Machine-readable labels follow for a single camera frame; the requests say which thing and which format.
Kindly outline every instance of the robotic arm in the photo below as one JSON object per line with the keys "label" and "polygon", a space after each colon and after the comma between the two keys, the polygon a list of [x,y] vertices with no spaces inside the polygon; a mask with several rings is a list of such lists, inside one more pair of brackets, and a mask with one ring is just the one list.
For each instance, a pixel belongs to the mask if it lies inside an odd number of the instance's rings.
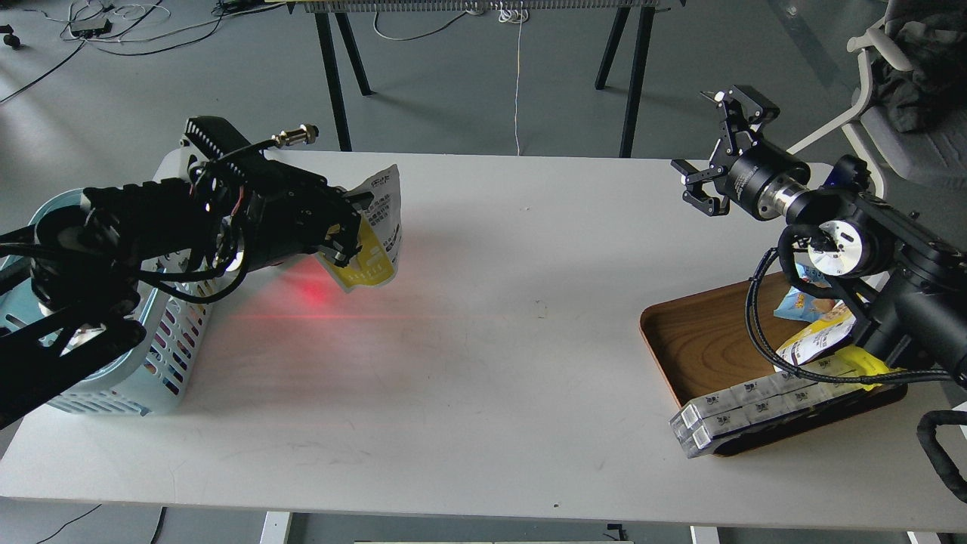
{"label": "robotic arm", "polygon": [[[868,193],[866,164],[855,157],[844,156],[821,187],[807,189],[808,166],[762,136],[762,126],[778,116],[778,108],[755,89],[736,85],[703,95],[719,111],[720,136],[704,170],[672,161],[683,175],[683,199],[709,216],[727,214],[735,202],[756,220],[783,216],[787,223],[749,287],[746,326],[760,353],[791,374],[815,381],[952,380],[967,388],[967,257],[915,218]],[[707,183],[717,196],[703,191]],[[830,287],[799,278],[793,260],[797,252],[808,254]],[[755,309],[758,282],[776,258],[790,285],[818,298],[844,301],[856,317],[851,340],[857,347],[891,369],[909,370],[833,378],[805,372],[779,357],[765,342]],[[889,273],[889,280],[879,289],[864,280],[881,272]],[[938,475],[967,502],[967,481],[937,441],[938,425],[967,425],[967,413],[929,412],[917,431]]]}
{"label": "robotic arm", "polygon": [[[14,331],[0,328],[0,428],[144,340],[144,327],[129,318],[139,282],[210,303],[249,272],[298,254],[322,252],[348,264],[360,251],[360,212],[372,194],[346,196],[318,174],[261,154],[316,136],[303,125],[250,143],[224,119],[194,117],[182,140],[182,177],[85,189],[80,205],[0,236],[0,257],[20,257],[0,270],[0,294],[29,279],[45,314]],[[181,271],[142,269],[148,259],[185,250]],[[236,276],[219,292],[176,287],[233,266]]]}

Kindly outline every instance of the dark cloth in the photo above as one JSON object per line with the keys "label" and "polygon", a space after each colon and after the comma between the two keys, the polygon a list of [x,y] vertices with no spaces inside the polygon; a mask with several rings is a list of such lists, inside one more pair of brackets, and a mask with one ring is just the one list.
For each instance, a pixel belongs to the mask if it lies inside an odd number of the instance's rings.
{"label": "dark cloth", "polygon": [[899,72],[874,54],[873,102],[902,133],[923,131],[967,105],[967,8],[907,21],[891,36],[914,66]]}

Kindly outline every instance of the chair armrest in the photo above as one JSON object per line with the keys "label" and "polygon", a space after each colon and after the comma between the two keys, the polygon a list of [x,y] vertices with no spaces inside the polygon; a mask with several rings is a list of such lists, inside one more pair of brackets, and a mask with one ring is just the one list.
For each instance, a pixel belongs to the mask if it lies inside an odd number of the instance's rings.
{"label": "chair armrest", "polygon": [[852,53],[856,50],[871,46],[875,47],[895,70],[899,70],[900,72],[913,71],[913,64],[910,62],[910,59],[903,54],[903,51],[890,37],[876,27],[867,28],[866,32],[859,38],[850,38],[846,44],[846,50]]}

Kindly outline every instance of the blue snack package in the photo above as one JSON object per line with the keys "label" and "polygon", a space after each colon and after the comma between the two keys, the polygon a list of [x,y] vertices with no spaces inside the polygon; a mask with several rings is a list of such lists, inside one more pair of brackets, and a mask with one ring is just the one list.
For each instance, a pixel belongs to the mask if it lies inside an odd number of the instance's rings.
{"label": "blue snack package", "polygon": [[[803,281],[820,287],[829,287],[823,273],[811,266],[796,263],[796,272]],[[812,295],[790,287],[789,292],[782,298],[773,315],[783,319],[814,322],[835,306],[835,300],[816,298]]]}

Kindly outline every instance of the black table leg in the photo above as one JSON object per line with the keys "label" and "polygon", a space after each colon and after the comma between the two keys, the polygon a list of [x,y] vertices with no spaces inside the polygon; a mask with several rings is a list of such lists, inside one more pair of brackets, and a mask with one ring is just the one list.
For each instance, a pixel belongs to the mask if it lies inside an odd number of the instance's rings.
{"label": "black table leg", "polygon": [[367,97],[372,94],[372,89],[369,88],[366,71],[363,70],[363,60],[360,58],[359,49],[356,48],[356,38],[353,37],[353,27],[349,26],[349,17],[345,13],[337,13],[336,23],[339,25],[339,33],[342,34],[342,42],[346,44],[349,63],[353,65],[353,73],[356,74],[356,82],[359,83],[360,92]]}
{"label": "black table leg", "polygon": [[601,58],[601,67],[598,68],[598,78],[595,79],[595,88],[599,91],[607,83],[607,75],[611,72],[611,63],[614,62],[614,53],[618,50],[618,43],[621,42],[621,34],[625,31],[625,23],[628,22],[630,11],[631,8],[618,8],[618,13],[614,16],[611,34],[607,37],[607,46],[604,48],[604,56]]}
{"label": "black table leg", "polygon": [[333,103],[339,151],[352,151],[349,124],[346,121],[346,105],[342,101],[342,85],[339,84],[339,66],[336,64],[336,51],[333,49],[333,29],[329,26],[329,14],[315,14],[315,28],[319,33],[319,47],[322,49],[322,64],[326,69],[329,99]]}
{"label": "black table leg", "polygon": [[631,61],[631,84],[628,88],[628,106],[625,108],[625,129],[621,132],[621,151],[618,156],[631,156],[634,143],[634,128],[638,123],[638,104],[641,102],[641,86],[645,79],[645,64],[648,61],[648,45],[652,40],[652,23],[655,22],[655,8],[641,8],[638,19],[638,36],[634,43],[634,59]]}

